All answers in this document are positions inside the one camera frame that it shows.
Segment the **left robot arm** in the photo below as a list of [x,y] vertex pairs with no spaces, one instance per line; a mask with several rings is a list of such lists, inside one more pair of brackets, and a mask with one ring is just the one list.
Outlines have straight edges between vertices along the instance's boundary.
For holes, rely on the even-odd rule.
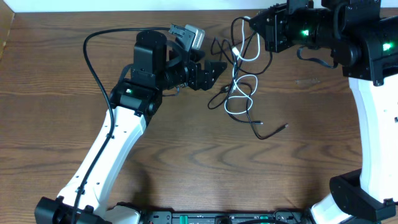
[[205,58],[205,32],[195,26],[138,28],[136,34],[133,62],[104,94],[108,110],[96,140],[57,198],[40,199],[37,223],[140,223],[140,212],[125,203],[108,208],[130,150],[170,89],[209,90],[226,70],[226,62]]

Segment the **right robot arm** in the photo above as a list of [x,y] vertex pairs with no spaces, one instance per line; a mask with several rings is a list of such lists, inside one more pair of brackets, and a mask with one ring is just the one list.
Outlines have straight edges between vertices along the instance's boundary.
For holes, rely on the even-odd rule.
[[329,49],[357,107],[362,167],[330,179],[330,193],[302,223],[379,223],[397,208],[397,18],[379,1],[287,1],[259,12],[250,28],[268,52],[294,45]]

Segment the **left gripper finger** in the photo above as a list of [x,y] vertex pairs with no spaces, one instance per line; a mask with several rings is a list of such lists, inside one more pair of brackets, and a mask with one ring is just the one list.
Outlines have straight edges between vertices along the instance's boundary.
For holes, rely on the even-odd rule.
[[205,84],[204,87],[212,87],[218,77],[226,70],[228,63],[218,60],[205,60]]
[[202,50],[191,50],[190,51],[190,60],[193,62],[199,62],[204,57],[205,57],[205,52]]

